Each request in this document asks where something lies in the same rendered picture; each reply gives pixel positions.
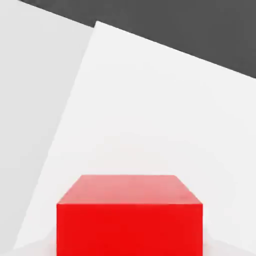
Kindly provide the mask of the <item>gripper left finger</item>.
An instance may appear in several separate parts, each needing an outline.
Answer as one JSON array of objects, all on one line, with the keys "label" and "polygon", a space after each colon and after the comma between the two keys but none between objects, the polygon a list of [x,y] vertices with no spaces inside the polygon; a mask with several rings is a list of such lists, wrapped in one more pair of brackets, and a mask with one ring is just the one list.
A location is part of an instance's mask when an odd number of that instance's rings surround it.
[{"label": "gripper left finger", "polygon": [[2,256],[57,256],[56,226],[44,239],[15,248]]}]

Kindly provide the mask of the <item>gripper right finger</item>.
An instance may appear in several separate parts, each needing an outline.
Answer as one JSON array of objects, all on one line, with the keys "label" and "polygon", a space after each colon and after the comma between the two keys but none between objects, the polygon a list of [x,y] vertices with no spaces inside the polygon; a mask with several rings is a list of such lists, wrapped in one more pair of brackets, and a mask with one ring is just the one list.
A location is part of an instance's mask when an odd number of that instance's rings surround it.
[{"label": "gripper right finger", "polygon": [[204,229],[203,256],[256,256],[256,254],[223,241],[215,240],[209,235],[209,232]]}]

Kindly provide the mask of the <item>small red cube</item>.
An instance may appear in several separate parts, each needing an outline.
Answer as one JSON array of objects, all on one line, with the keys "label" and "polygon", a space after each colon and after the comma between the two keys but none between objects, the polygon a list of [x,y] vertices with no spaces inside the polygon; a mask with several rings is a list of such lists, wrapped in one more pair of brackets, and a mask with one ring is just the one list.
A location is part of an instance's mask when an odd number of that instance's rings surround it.
[{"label": "small red cube", "polygon": [[82,175],[56,205],[56,256],[203,256],[203,204],[175,175]]}]

